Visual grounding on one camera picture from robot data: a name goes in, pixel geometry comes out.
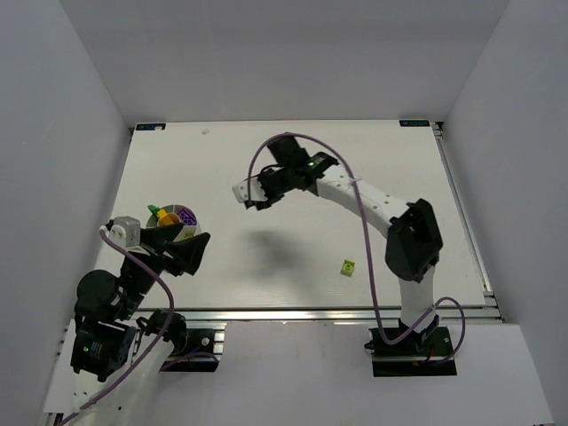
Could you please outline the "dark green lego stud piece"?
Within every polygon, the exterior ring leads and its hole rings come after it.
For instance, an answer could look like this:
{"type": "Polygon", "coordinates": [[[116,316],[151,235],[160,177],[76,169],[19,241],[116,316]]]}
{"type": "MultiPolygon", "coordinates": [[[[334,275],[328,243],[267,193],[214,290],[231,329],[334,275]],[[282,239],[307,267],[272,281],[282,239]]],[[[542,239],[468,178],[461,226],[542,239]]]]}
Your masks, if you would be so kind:
{"type": "Polygon", "coordinates": [[[150,210],[153,217],[156,217],[156,218],[159,217],[158,213],[161,210],[159,207],[150,204],[150,205],[147,206],[147,208],[150,210]]]}

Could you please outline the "purple lego brick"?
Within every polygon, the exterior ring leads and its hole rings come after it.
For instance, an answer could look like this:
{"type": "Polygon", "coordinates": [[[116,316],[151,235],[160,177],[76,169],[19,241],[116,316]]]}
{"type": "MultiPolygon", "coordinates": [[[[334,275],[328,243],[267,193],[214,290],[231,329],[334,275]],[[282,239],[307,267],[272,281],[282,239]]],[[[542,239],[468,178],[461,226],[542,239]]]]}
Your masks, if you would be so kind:
{"type": "Polygon", "coordinates": [[[197,219],[195,214],[190,210],[190,209],[179,209],[177,211],[177,216],[179,217],[179,220],[187,226],[195,226],[197,225],[197,219]]]}

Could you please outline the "lime lego brick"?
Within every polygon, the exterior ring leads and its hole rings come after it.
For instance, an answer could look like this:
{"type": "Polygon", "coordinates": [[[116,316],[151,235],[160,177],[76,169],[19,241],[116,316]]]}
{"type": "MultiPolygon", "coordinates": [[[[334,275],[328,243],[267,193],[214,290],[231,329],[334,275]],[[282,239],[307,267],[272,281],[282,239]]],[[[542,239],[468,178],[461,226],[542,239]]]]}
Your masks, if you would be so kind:
{"type": "Polygon", "coordinates": [[[355,263],[345,259],[340,269],[340,273],[344,276],[351,277],[355,271],[355,263]]]}

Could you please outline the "orange long lego brick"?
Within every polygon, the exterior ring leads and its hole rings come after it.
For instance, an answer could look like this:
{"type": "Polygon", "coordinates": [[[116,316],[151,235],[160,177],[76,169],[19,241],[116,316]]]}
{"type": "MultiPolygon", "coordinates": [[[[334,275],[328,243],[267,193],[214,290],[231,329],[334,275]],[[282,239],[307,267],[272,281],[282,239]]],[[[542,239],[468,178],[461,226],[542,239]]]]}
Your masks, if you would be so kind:
{"type": "Polygon", "coordinates": [[[161,209],[158,215],[159,226],[175,225],[179,223],[179,217],[176,213],[167,212],[164,209],[161,209]]]}

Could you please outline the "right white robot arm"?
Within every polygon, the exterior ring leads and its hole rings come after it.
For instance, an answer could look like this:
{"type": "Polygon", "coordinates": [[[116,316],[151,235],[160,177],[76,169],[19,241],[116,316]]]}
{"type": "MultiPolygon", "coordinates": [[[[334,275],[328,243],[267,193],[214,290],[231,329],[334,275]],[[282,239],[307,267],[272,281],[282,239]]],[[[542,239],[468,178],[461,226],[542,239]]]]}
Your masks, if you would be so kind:
{"type": "Polygon", "coordinates": [[[362,224],[372,302],[378,302],[370,232],[386,241],[384,261],[398,278],[401,336],[425,337],[439,323],[433,278],[443,248],[431,204],[423,198],[405,201],[357,177],[345,157],[329,144],[310,155],[298,143],[301,134],[285,132],[260,147],[274,159],[258,173],[248,172],[233,189],[248,209],[269,209],[291,191],[331,201],[355,214],[362,224]]]}

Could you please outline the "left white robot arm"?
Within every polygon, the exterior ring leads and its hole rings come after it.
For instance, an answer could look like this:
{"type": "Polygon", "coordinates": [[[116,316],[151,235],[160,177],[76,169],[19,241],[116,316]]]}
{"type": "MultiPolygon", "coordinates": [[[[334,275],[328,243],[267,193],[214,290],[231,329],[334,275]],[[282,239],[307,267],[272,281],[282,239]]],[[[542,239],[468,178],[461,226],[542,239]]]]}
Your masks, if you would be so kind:
{"type": "Polygon", "coordinates": [[[73,408],[59,424],[136,425],[159,373],[200,359],[218,365],[212,338],[188,329],[162,278],[194,275],[201,265],[209,233],[183,231],[181,223],[144,228],[134,217],[99,228],[122,266],[119,275],[92,270],[77,284],[73,408]]]}

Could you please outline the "white divided round container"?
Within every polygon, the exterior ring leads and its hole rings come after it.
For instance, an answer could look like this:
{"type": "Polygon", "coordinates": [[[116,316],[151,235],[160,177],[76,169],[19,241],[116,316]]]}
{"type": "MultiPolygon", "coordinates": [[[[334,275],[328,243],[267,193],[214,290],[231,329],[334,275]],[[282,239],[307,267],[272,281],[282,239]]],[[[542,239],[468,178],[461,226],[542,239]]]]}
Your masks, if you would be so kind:
{"type": "Polygon", "coordinates": [[[187,206],[170,204],[147,206],[150,217],[146,222],[146,228],[164,227],[167,225],[182,225],[181,230],[174,238],[174,242],[185,241],[201,233],[201,225],[197,216],[187,206]]]}

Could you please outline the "left blue corner label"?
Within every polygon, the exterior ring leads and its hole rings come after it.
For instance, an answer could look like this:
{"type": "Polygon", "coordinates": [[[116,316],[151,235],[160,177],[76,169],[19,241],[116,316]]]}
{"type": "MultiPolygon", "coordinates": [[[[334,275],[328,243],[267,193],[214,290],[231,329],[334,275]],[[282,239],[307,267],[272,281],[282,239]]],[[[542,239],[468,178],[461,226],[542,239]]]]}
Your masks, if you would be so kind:
{"type": "Polygon", "coordinates": [[[135,127],[135,131],[161,131],[166,128],[165,123],[138,123],[135,127]]]}

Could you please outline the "blue corner label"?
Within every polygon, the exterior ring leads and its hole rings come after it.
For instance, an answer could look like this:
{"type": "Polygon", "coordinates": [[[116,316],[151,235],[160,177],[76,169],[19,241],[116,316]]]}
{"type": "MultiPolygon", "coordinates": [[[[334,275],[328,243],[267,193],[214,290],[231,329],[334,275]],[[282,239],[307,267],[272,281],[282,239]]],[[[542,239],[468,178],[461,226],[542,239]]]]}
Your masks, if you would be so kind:
{"type": "Polygon", "coordinates": [[[166,128],[165,123],[138,123],[135,127],[135,131],[161,131],[166,128]]]}
{"type": "Polygon", "coordinates": [[[398,121],[399,125],[401,127],[408,127],[408,128],[413,128],[413,127],[430,127],[430,122],[428,120],[412,120],[412,119],[406,119],[406,120],[399,120],[398,121]]]}

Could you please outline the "right blue corner label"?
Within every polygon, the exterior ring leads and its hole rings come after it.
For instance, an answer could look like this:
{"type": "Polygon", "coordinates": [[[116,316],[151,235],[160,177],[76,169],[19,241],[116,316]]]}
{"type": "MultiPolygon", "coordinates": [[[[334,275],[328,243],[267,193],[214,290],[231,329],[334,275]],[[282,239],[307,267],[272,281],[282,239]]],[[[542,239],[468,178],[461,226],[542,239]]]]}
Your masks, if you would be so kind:
{"type": "Polygon", "coordinates": [[[408,127],[408,128],[413,128],[413,127],[430,127],[430,122],[428,120],[412,120],[412,119],[406,119],[406,120],[399,120],[398,121],[399,125],[401,127],[408,127]]]}

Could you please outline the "aluminium front rail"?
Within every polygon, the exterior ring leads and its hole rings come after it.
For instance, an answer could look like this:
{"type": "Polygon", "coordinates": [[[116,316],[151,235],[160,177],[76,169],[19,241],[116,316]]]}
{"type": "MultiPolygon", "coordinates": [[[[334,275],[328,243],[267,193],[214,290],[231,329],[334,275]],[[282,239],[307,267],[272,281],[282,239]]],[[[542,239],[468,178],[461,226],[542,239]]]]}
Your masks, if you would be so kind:
{"type": "MultiPolygon", "coordinates": [[[[502,316],[496,305],[462,308],[466,320],[472,321],[502,321],[502,316]]],[[[178,313],[190,321],[255,321],[255,320],[331,320],[331,321],[374,321],[375,312],[371,309],[317,309],[317,310],[229,310],[229,311],[181,311],[178,313]]],[[[147,317],[151,311],[135,312],[130,320],[138,317],[147,317]]],[[[444,306],[437,308],[441,320],[459,320],[461,314],[456,307],[444,306]]],[[[400,309],[381,310],[382,320],[397,320],[400,309]]]]}

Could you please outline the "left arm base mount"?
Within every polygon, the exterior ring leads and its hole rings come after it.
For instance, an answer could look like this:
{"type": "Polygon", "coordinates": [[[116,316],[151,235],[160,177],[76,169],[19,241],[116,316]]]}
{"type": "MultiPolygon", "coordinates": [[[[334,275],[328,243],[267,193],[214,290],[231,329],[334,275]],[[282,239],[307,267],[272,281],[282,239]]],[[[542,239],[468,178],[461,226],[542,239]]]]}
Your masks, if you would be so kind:
{"type": "Polygon", "coordinates": [[[189,327],[185,338],[164,361],[165,373],[214,373],[223,353],[225,331],[221,327],[189,327]]]}

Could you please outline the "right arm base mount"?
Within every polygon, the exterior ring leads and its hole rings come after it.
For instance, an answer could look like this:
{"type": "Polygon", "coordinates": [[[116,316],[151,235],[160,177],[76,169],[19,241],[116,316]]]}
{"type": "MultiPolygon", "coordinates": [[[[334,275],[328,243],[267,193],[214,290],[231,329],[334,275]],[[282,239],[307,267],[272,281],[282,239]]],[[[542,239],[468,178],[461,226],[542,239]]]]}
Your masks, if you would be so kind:
{"type": "Polygon", "coordinates": [[[453,353],[454,346],[447,327],[438,327],[418,347],[406,339],[397,345],[387,345],[377,328],[369,330],[370,340],[364,348],[371,357],[374,377],[442,377],[456,376],[454,359],[442,363],[453,353]]]}

